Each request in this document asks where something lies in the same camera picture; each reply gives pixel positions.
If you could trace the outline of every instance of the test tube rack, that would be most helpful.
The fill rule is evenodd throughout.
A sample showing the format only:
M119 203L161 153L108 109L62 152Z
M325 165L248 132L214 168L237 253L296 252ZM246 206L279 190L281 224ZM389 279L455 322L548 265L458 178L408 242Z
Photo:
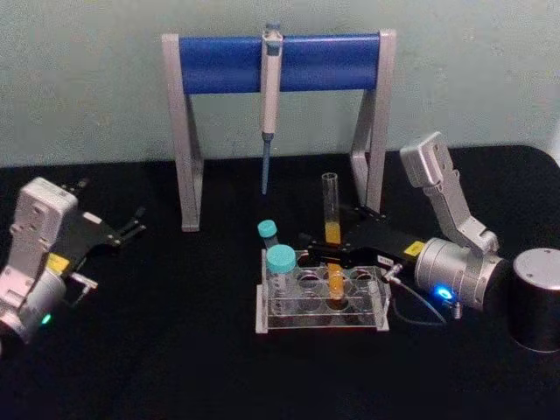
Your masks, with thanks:
M306 254L296 251L296 258ZM276 329L366 327L388 331L387 312L391 291L382 282L382 269L374 266L343 269L345 298L333 304L329 297L328 270L299 267L292 272L289 287L278 292L266 269L266 250L262 251L262 283L256 286L255 331Z

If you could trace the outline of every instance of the black table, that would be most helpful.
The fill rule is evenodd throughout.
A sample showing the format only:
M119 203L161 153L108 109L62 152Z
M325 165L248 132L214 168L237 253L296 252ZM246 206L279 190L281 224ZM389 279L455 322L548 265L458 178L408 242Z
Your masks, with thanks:
M500 238L500 254L560 248L560 170L528 147L452 150L472 213ZM347 157L275 158L269 196L260 160L206 162L201 232L179 229L173 163L0 170L5 262L18 189L35 176L88 176L81 207L113 226L138 205L145 236L90 260L100 288L61 308L21 356L0 365L0 418L557 418L560 353L517 346L502 318L465 310L447 328L270 332L257 336L257 222L282 242L322 232L320 175L339 174L357 201ZM383 212L404 231L441 236L429 201L396 153L386 163Z

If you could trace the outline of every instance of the wall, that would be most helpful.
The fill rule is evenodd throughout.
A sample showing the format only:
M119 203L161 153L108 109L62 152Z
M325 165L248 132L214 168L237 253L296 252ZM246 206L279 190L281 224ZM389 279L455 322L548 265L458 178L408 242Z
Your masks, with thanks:
M560 4L510 0L0 1L0 165L172 156L159 35L398 31L391 148L551 144L560 116ZM285 94L276 154L346 151L359 95ZM200 96L210 158L261 153L257 95Z

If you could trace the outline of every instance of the plastic vial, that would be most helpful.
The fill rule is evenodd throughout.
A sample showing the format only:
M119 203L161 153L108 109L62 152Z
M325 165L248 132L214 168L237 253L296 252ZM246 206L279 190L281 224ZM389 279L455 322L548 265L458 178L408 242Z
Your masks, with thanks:
M275 245L278 245L277 224L273 220L263 220L256 228L264 241L266 249L271 249Z
M273 293L285 296L295 280L292 271L296 267L296 252L288 245L275 245L266 251L266 268L269 270L269 286Z
M339 217L339 177L336 173L324 173L323 209L325 213L325 240L340 245ZM338 264L327 264L329 274L329 294L331 299L341 300L344 297L344 277Z

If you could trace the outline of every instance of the yellow liquid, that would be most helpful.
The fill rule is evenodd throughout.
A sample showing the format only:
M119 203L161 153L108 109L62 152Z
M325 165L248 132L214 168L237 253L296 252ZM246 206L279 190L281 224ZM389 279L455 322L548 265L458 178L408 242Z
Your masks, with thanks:
M337 221L325 223L325 240L329 243L340 244L340 224ZM344 297L344 277L342 268L338 264L327 264L329 272L329 291L331 299Z

